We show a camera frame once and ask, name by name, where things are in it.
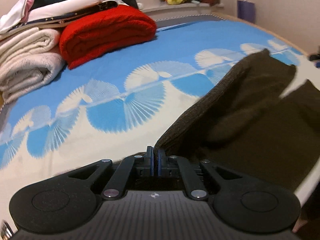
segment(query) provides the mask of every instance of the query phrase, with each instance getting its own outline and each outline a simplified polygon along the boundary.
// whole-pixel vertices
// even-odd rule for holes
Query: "stack of bedding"
[[[122,1],[138,7],[135,0]],[[70,59],[67,56],[69,51],[73,52],[73,48],[79,47],[71,45],[77,39],[71,35],[73,31],[77,33],[74,26],[78,26],[85,36],[94,37],[93,33],[97,28],[104,26],[109,29],[110,26],[119,23],[117,20],[112,20],[112,13],[105,12],[107,9],[116,8],[117,5],[117,2],[112,0],[19,0],[10,12],[0,19],[0,91],[2,91],[4,102],[11,103],[18,97],[51,82],[65,65],[64,59]],[[122,12],[123,21],[127,21],[128,24],[122,23],[119,26],[123,26],[124,29],[128,26],[141,25],[143,20],[139,21],[138,18],[142,16],[150,22],[152,30],[149,31],[150,28],[146,28],[146,30],[141,29],[140,33],[133,32],[129,36],[137,37],[125,37],[128,41],[118,42],[117,45],[107,46],[108,48],[102,44],[95,44],[96,41],[90,43],[86,40],[84,45],[80,45],[87,48],[85,52],[79,51],[76,58],[73,56],[68,62],[72,63],[79,58],[81,60],[72,63],[72,67],[69,68],[98,57],[111,49],[153,38],[156,31],[154,22],[137,9],[130,6],[124,7],[125,9],[120,9],[119,12]],[[118,11],[113,12],[117,18]],[[100,25],[94,25],[94,21],[100,22]],[[73,27],[68,28],[66,33],[63,32],[63,28],[71,23],[74,23]],[[59,51],[58,45],[62,32],[64,40]]]

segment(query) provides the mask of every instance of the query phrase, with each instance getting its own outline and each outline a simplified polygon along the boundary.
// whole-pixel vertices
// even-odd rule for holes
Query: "red blanket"
[[[126,5],[85,16],[69,24],[60,37],[60,52],[73,69],[104,53],[150,41],[156,23]]]

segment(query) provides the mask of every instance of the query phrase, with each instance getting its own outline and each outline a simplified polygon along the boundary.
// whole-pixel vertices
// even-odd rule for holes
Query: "white blanket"
[[[35,27],[0,43],[0,91],[5,103],[56,77],[65,63],[55,47],[59,38],[57,30]]]

